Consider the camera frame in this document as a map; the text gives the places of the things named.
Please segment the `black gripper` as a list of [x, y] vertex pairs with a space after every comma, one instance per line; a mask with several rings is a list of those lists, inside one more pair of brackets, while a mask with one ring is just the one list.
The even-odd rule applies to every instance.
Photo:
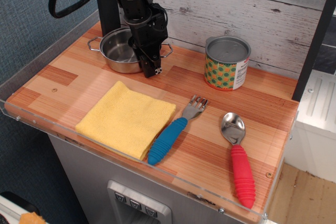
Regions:
[[146, 78], [162, 72], [160, 48], [167, 39], [165, 14], [155, 14], [141, 19], [129, 19], [128, 25], [135, 45], [145, 54], [140, 56], [141, 68]]

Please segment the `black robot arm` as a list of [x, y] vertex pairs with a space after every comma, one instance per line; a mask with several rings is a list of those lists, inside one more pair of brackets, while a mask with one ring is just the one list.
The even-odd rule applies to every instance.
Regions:
[[128, 47], [139, 61], [144, 76], [150, 78], [162, 72], [161, 44], [168, 38], [166, 10], [153, 0], [116, 0], [124, 12], [124, 22], [130, 29]]

